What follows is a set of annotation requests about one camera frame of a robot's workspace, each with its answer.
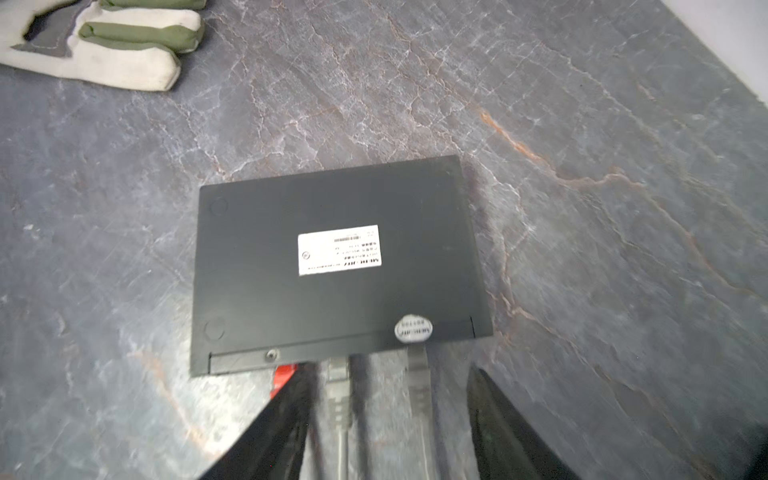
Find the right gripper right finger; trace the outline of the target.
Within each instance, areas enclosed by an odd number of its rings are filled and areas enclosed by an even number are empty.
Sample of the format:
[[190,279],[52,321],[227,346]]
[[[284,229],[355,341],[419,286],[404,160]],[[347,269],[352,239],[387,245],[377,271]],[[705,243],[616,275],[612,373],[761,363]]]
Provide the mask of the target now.
[[467,408],[482,479],[576,479],[489,374],[470,368]]

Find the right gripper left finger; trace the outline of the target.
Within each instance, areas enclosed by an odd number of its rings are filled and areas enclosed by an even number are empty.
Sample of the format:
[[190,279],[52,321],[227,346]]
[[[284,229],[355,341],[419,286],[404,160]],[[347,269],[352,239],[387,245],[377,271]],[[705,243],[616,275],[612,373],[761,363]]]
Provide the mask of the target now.
[[203,479],[260,480],[300,477],[312,408],[314,381],[297,369],[239,439]]

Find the large black network switch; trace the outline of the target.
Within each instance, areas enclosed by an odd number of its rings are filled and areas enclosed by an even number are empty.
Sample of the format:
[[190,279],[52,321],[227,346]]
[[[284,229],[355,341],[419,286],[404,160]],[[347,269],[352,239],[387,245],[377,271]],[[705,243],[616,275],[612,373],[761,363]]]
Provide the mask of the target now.
[[492,332],[457,156],[199,191],[194,377]]

